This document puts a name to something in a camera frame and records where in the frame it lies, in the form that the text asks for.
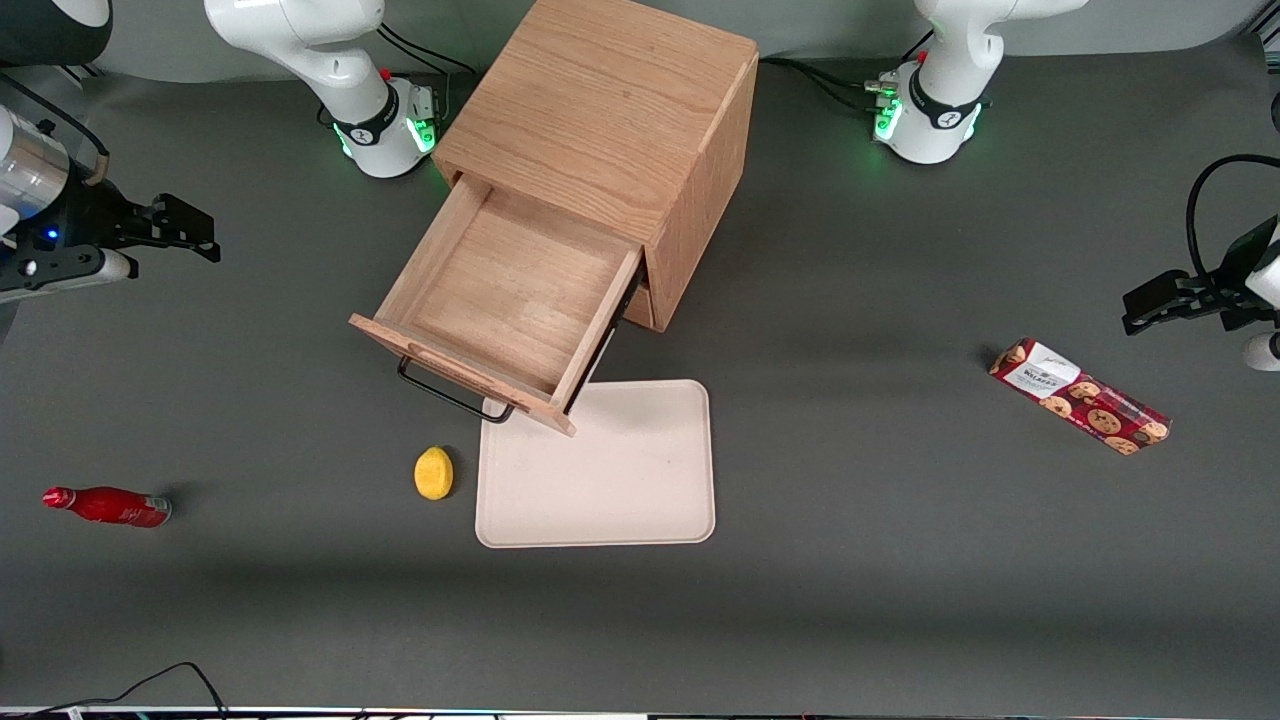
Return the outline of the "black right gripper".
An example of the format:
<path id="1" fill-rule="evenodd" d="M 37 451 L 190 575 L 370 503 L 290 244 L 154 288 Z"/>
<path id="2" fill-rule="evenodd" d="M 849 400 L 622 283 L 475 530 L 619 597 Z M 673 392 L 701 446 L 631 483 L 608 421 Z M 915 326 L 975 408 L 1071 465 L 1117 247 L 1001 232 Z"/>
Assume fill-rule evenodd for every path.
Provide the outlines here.
<path id="1" fill-rule="evenodd" d="M 101 250 L 184 249 L 221 260 L 214 219 L 169 195 L 125 202 L 116 218 L 113 184 L 3 186 L 1 291 L 40 293 L 93 284 L 106 268 Z"/>

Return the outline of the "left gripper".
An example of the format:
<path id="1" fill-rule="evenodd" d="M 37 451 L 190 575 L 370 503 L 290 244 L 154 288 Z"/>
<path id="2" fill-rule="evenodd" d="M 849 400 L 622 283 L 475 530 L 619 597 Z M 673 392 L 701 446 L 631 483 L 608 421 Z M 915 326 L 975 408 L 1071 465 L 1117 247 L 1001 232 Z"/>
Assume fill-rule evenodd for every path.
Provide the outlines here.
<path id="1" fill-rule="evenodd" d="M 1183 270 L 1169 270 L 1123 296 L 1123 328 L 1135 336 L 1176 319 L 1219 314 L 1225 331 L 1256 322 L 1277 328 L 1277 217 L 1234 241 L 1215 270 L 1216 290 Z"/>

